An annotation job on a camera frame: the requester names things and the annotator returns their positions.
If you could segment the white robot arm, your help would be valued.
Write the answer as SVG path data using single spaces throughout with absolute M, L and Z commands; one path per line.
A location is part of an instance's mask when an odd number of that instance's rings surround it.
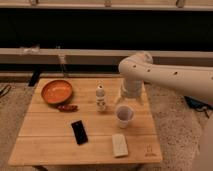
M 124 58 L 118 65 L 123 76 L 121 98 L 139 98 L 142 82 L 177 91 L 213 107 L 213 67 L 156 65 L 147 51 Z M 213 171 L 213 114 L 195 152 L 191 171 Z

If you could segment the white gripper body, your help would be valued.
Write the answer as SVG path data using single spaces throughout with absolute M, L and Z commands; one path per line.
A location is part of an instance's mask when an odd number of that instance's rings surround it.
M 124 79 L 122 81 L 115 103 L 122 103 L 126 99 L 135 99 L 140 105 L 143 104 L 141 81 L 131 79 Z

